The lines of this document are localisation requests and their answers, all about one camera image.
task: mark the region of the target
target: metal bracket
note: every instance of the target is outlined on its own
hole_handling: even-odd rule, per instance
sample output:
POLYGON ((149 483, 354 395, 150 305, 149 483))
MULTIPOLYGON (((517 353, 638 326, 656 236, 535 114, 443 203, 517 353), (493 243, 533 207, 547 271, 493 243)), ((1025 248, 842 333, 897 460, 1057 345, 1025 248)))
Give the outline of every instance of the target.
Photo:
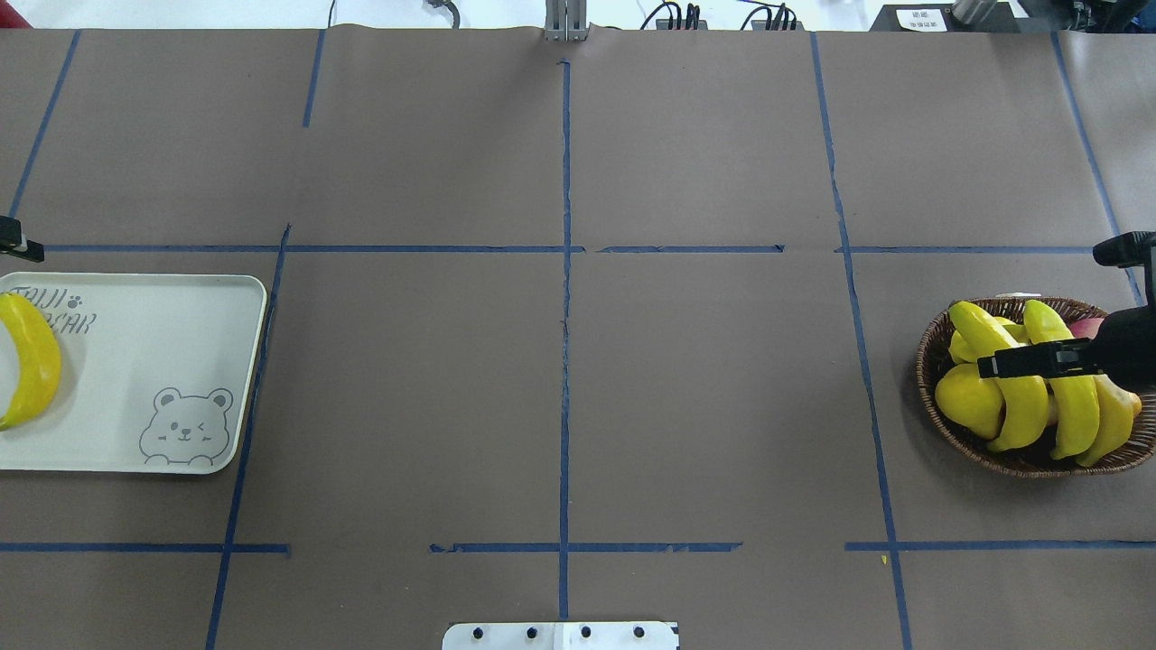
POLYGON ((546 0, 547 40, 586 40, 586 0, 546 0))
POLYGON ((442 650, 679 650, 679 623, 458 623, 442 650))
POLYGON ((28 261, 44 261, 44 246, 24 236, 18 220, 3 215, 0 215, 0 253, 28 261))

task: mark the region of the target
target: white label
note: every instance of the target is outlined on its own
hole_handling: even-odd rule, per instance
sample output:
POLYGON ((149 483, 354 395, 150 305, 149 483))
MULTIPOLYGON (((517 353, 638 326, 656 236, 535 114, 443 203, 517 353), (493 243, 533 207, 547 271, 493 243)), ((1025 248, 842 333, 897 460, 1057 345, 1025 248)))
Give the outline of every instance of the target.
POLYGON ((896 9, 899 27, 911 31, 947 31, 941 9, 896 9))

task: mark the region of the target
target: bear ear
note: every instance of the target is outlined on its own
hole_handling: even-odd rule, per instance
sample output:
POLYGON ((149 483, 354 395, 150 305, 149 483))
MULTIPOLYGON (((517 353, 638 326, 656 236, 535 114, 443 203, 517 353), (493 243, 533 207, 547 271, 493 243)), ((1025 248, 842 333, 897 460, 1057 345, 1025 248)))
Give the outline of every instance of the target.
POLYGON ((180 399, 180 391, 177 389, 164 389, 163 391, 156 393, 153 398, 153 407, 161 411, 162 406, 166 406, 172 401, 180 399))
POLYGON ((229 411, 232 406, 232 393, 225 389, 217 389, 209 393, 208 399, 221 407, 221 411, 229 411))

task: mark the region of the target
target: red object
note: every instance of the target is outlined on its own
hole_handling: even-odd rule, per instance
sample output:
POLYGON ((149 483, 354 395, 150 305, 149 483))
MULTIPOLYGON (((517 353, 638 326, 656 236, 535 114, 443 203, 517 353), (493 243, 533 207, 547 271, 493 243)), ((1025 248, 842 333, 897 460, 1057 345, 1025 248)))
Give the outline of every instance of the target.
POLYGON ((12 5, 5 0, 0 0, 0 28, 6 27, 30 28, 32 25, 28 24, 24 16, 16 13, 16 9, 14 9, 12 5))

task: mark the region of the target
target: white floor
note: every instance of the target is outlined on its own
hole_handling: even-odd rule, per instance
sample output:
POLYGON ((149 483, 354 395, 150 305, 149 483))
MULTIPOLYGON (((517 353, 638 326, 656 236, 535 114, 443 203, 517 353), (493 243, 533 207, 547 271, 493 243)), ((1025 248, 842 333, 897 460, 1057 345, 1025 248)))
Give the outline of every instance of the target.
MULTIPOLYGON (((329 0, 8 0, 34 27, 120 29, 320 28, 329 0)), ((1016 15, 1024 15, 1013 1, 1016 15)), ((455 0, 462 28, 542 27, 544 0, 455 0)), ((591 22, 638 29, 657 0, 588 0, 591 22)), ((711 29, 739 29, 755 7, 739 0, 702 2, 711 29)), ((866 31, 882 0, 799 0, 788 6, 807 29, 866 31)), ((444 28, 445 9, 424 0, 336 0, 334 24, 384 28, 444 28)))

